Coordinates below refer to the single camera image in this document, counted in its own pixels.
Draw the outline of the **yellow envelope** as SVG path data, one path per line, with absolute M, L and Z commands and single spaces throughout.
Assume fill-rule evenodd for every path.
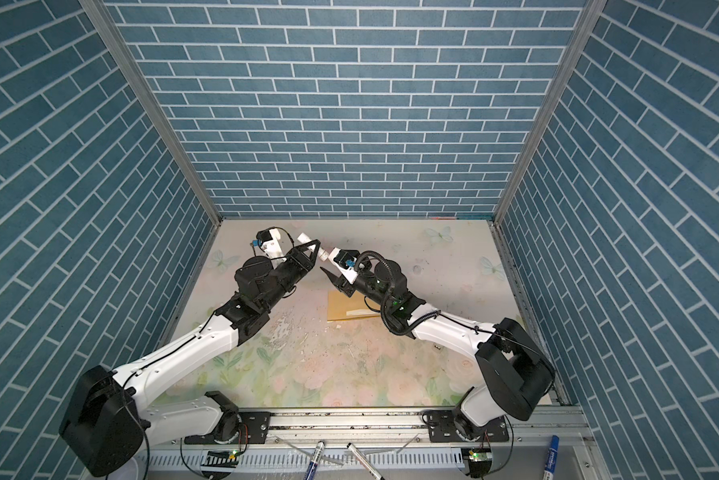
M 326 320 L 339 322 L 349 320 L 379 318 L 379 306 L 355 293 L 351 297 L 338 291 L 331 291 L 327 296 Z

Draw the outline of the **white glue stick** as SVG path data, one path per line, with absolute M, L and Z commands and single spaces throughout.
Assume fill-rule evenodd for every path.
M 310 238 L 307 234 L 301 233 L 297 236 L 297 241 L 300 244 L 307 244 L 310 251 L 315 251 L 317 258 L 321 261 L 327 262 L 332 261 L 337 253 L 339 252 L 338 247 L 322 247 L 317 246 L 315 239 Z

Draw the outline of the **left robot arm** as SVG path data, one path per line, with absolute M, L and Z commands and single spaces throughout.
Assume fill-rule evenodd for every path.
M 313 270 L 320 250 L 319 241 L 301 235 L 287 253 L 249 258 L 235 272 L 237 292 L 201 326 L 113 370 L 97 365 L 84 372 L 71 393 L 59 435 L 87 472 L 117 478 L 138 452 L 172 440 L 239 440 L 239 409 L 218 391 L 165 407 L 152 404 L 203 364 L 253 338 L 273 307 Z

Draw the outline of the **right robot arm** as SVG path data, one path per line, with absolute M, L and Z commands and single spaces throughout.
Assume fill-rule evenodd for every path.
M 433 342 L 479 366 L 483 384 L 467 390 L 453 409 L 463 438 L 477 439 L 501 417 L 529 420 L 551 390 L 555 368 L 519 322 L 479 322 L 447 313 L 413 294 L 401 266 L 374 251 L 335 248 L 318 258 L 339 271 L 324 272 L 338 291 L 361 294 L 379 306 L 391 334 Z

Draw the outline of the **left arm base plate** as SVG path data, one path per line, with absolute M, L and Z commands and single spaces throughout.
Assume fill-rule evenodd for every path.
M 217 429 L 205 435 L 193 435 L 183 439 L 187 445 L 237 445 L 246 447 L 249 445 L 265 444 L 271 413 L 267 411 L 241 411 L 237 414 L 233 428 L 230 430 L 230 437 L 227 440 L 215 438 Z

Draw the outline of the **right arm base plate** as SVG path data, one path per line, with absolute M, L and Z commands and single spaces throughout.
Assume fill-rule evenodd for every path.
M 511 439 L 505 418 L 495 418 L 487 425 L 473 427 L 465 416 L 453 410 L 431 409 L 423 411 L 421 420 L 427 428 L 431 443 L 455 442 L 507 442 Z

